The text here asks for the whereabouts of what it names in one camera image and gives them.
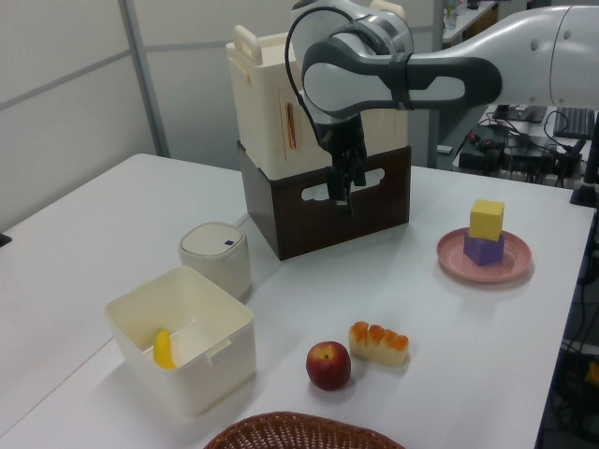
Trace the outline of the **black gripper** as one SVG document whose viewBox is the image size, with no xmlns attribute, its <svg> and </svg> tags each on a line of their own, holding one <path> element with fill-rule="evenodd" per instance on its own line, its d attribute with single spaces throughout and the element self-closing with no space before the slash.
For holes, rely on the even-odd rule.
<svg viewBox="0 0 599 449">
<path fill-rule="evenodd" d="M 329 199 L 344 215 L 352 214 L 350 180 L 341 166 L 351 165 L 355 186 L 365 186 L 365 161 L 367 157 L 361 116 L 317 125 L 319 146 L 331 156 L 331 167 L 325 170 Z"/>
</svg>

